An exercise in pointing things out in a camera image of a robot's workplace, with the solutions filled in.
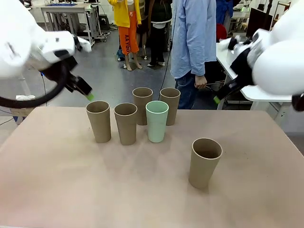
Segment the gray floor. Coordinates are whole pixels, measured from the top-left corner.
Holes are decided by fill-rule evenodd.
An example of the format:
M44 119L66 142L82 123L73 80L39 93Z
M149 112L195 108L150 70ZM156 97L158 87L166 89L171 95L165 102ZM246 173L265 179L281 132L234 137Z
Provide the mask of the gray floor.
M112 31L106 43L96 43L91 53L77 52L75 58L78 66L74 69L74 75L82 76L93 88L95 100L105 100L111 107L119 103L132 102L132 90L137 87L149 87L154 92L154 99L158 98L162 86L166 67L158 69L148 68L148 60L141 60L142 70L136 69L132 72L122 69L123 62L117 62L116 52L118 49L118 32ZM164 53L167 61L169 53ZM170 74L170 61L163 87L174 87L175 81ZM24 77L30 91L35 96L44 94L43 81L38 71L25 69ZM53 82L45 80L46 90L49 91L55 86ZM15 98L16 95L23 95L24 92L17 79L1 80L1 96ZM213 93L207 89L201 90L197 96L194 109L216 109L213 101ZM66 89L52 101L50 106L74 106L85 107L89 101L78 92L70 93ZM248 105L226 105L225 109L248 110ZM3 111L10 112L9 109L1 107ZM0 116L9 116L8 113L0 112ZM291 140L304 152L304 136L292 136Z

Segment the beige cup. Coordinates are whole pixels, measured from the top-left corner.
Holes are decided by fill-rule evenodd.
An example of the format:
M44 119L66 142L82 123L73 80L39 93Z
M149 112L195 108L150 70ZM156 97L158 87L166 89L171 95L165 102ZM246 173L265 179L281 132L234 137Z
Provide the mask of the beige cup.
M153 91L149 88L133 90L134 104L137 106L137 124L147 125L146 105L152 101Z
M222 147L212 139L200 138L193 142L189 173L193 187L203 189L208 185L222 153Z
M131 103L122 103L114 108L120 142L132 145L136 142L137 107Z
M169 106L167 126L174 125L177 108L179 106L181 93L178 89L174 88L164 88L161 90L160 101L167 103Z
M94 101L86 106L95 140L105 143L111 139L110 105L105 101Z

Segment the jeans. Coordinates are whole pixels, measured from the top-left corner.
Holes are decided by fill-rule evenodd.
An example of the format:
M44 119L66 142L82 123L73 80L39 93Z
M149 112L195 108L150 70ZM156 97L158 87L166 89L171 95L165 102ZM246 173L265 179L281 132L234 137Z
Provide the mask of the jeans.
M180 91L178 109L192 109L198 89L195 88L195 75L189 71L181 78L175 79L175 88Z
M165 28L155 28L151 24L151 65L165 61L162 53L165 39Z

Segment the black cable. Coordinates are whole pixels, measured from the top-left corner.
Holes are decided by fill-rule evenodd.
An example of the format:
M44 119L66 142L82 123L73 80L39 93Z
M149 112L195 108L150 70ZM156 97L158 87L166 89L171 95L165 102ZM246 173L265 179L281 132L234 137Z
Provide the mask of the black cable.
M8 114L11 114L11 113L9 113L9 112L6 112L6 111L3 111L3 110L1 110L1 109L0 109L0 111L1 111L1 112L4 112L4 113L8 113Z
M0 106L7 108L33 108L40 106L57 96L67 84L70 72L61 62L55 63L52 67L56 67L57 72L61 72L60 77L58 77L57 85L52 91L47 93L45 96L28 101L11 100L0 96Z
M176 25L176 14L177 14L177 10L178 10L177 8L178 8L178 5L176 5L175 19L174 19L174 27L173 27L173 34L172 34L172 41L171 41L171 43L170 43L170 51L169 51L169 55L168 55L166 71L165 71L165 75L163 76L163 80L162 80L162 84L161 84L161 89L160 89L160 91L162 90L163 84L164 84L165 79L166 79L166 74L167 74L167 70L168 70L168 63L169 63L170 54L171 54L172 47L173 47L174 30L175 30L175 25Z
M41 75L41 77L42 77L42 81L43 81L44 95L46 95L46 94L47 94L47 91L46 91L46 84L44 83L43 75Z
M11 121L12 119L14 119L14 118L11 118L10 120L1 123L0 126L3 125L3 124L5 124L5 123L7 123L7 122L9 122L9 121Z
M104 8L103 8L101 5L99 5L99 6L101 7L101 9L103 10L103 12L104 12L104 14L105 14Z

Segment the mannequin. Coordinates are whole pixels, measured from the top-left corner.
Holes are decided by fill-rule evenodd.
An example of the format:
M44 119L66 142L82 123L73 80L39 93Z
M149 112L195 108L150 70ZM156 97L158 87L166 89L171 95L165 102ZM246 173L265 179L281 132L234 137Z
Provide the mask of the mannequin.
M129 53L133 53L134 62L138 69L142 69L137 59L139 51L136 41L136 28L141 24L139 0L108 0L114 6L114 20L118 26L120 45L125 55L127 69L132 71Z

